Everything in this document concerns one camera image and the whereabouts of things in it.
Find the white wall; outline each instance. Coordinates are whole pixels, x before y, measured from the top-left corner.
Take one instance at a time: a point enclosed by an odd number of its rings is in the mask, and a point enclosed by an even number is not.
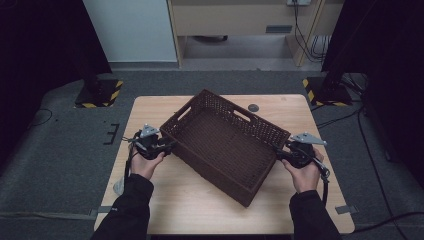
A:
[[[109,62],[177,62],[166,0],[83,0]]]

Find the black curtain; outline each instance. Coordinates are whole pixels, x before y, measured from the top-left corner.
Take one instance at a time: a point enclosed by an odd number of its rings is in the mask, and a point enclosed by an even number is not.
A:
[[[0,0],[0,167],[44,94],[82,79],[77,58],[111,72],[82,0]]]
[[[363,100],[390,161],[424,187],[424,1],[346,0],[323,71],[364,73]]]

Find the person's right hand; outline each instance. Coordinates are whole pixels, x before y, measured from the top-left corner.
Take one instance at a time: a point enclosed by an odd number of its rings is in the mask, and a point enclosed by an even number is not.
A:
[[[316,158],[322,162],[324,156],[315,148],[314,152]],[[297,193],[317,189],[321,173],[314,162],[300,169],[293,167],[287,160],[283,160],[282,162],[287,171],[292,175],[293,185]]]

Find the gray carpet floor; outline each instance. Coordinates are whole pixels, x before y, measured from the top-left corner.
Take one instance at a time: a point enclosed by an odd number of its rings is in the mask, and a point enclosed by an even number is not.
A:
[[[112,107],[74,108],[82,81],[45,95],[40,111],[0,177],[0,212],[88,214],[97,209],[137,96],[217,94],[303,94],[301,80],[320,76],[302,71],[137,71],[115,72],[124,81]],[[361,107],[314,109],[317,124],[346,116]],[[361,115],[366,139],[394,215],[424,211],[424,191],[402,163],[388,162],[370,120]],[[108,132],[119,125],[113,144]],[[341,190],[357,229],[390,217],[376,173],[359,131],[357,115],[320,128]],[[93,220],[1,218],[0,239],[88,239]],[[423,239],[424,217],[397,221],[407,239]],[[393,222],[344,239],[403,239]]]

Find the black tripod base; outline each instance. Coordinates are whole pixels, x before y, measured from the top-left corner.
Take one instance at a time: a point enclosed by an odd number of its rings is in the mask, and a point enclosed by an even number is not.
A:
[[[75,100],[75,107],[95,108],[112,106],[119,94],[123,81],[117,79],[98,80],[98,84],[99,88],[96,93],[91,93],[84,85]]]
[[[303,86],[311,105],[352,105],[352,98],[344,86],[339,85],[332,90],[324,89],[324,79],[323,77],[308,77],[303,80]]]

